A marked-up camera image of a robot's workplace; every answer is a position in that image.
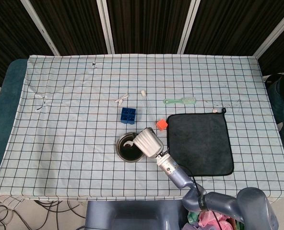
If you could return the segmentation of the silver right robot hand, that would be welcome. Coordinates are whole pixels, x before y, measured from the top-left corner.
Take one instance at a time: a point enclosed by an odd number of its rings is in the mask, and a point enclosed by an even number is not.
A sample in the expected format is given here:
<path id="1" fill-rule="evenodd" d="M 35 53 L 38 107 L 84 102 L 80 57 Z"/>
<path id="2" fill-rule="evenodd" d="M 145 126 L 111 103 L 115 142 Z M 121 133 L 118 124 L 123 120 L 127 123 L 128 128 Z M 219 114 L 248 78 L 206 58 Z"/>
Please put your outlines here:
<path id="1" fill-rule="evenodd" d="M 157 157 L 164 149 L 162 141 L 150 127 L 141 131 L 133 139 L 133 143 L 148 158 Z"/>

